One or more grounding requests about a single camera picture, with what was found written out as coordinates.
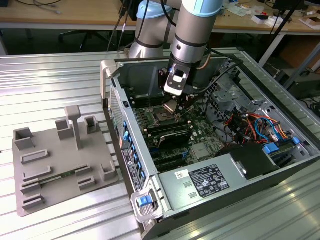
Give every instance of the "gray fixture plate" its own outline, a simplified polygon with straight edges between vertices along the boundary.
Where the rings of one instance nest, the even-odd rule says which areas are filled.
[[[20,217],[64,202],[79,195],[101,189],[119,180],[112,156],[106,145],[102,132],[98,131],[87,134],[86,128],[87,127],[84,122],[79,123],[80,138],[83,146],[80,150],[77,150],[76,148],[76,140],[74,137],[60,141],[56,128],[33,132],[31,140],[35,147],[19,151],[17,146],[12,142],[16,204],[17,213]],[[21,164],[21,156],[44,149],[48,151],[49,156],[47,158],[25,163],[23,165]],[[111,173],[110,179],[105,181],[102,180],[101,164],[104,172],[114,170],[114,173]],[[50,166],[51,173],[38,178],[39,181],[43,181],[44,179],[58,176],[83,165],[89,165],[91,167],[91,171],[84,171],[81,175],[77,174],[78,176],[76,174],[72,174],[62,179],[42,184],[41,189],[37,188],[25,194],[21,192],[22,184],[25,183],[25,181],[23,181],[24,173],[28,177],[44,172],[46,169],[48,170],[48,166]],[[91,176],[93,176],[95,184],[88,184],[87,187],[81,187],[82,190],[80,190],[78,181],[81,182],[81,180],[90,178]],[[43,203],[24,210],[24,200],[37,194],[41,194]]]

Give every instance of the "blue cable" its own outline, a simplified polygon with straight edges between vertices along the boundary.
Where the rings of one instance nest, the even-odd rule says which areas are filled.
[[[263,137],[264,139],[266,139],[267,142],[269,143],[269,139],[268,139],[265,135],[261,134],[261,133],[259,132],[259,130],[258,130],[258,121],[259,121],[260,119],[266,120],[266,121],[271,125],[272,130],[274,131],[274,133],[275,133],[275,135],[278,137],[278,139],[283,140],[283,137],[277,132],[274,124],[273,124],[269,119],[267,119],[267,118],[265,118],[265,117],[260,117],[260,118],[258,118],[258,119],[255,121],[255,123],[254,123],[254,129],[255,129],[256,133],[257,133],[259,136],[261,136],[261,137]]]

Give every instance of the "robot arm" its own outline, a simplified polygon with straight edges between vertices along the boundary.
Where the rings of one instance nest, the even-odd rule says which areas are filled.
[[[165,10],[176,27],[165,16],[161,2],[166,4]],[[223,0],[143,1],[137,14],[136,42],[130,49],[129,57],[161,57],[163,42],[171,43],[169,66],[167,72],[162,74],[165,77],[159,80],[159,86],[174,99],[184,98],[188,95],[185,93],[188,92],[187,86],[192,86],[222,4]]]

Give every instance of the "black box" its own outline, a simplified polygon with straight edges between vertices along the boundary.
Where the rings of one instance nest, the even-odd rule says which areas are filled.
[[[9,0],[0,0],[0,7],[8,7]]]

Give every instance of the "sticker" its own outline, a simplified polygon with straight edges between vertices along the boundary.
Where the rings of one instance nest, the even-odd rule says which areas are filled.
[[[189,177],[188,173],[189,173],[189,171],[188,171],[188,169],[186,169],[186,170],[182,170],[182,171],[176,171],[174,174],[177,179],[183,179],[183,178]]]
[[[142,189],[142,186],[139,180],[140,178],[136,172],[136,167],[132,162],[130,153],[128,150],[123,150],[122,155],[123,155],[123,160],[125,161],[128,173],[130,175],[131,183],[135,189],[135,192],[140,192]]]
[[[216,164],[191,171],[189,172],[189,175],[196,190],[202,198],[206,198],[212,194],[230,188]]]

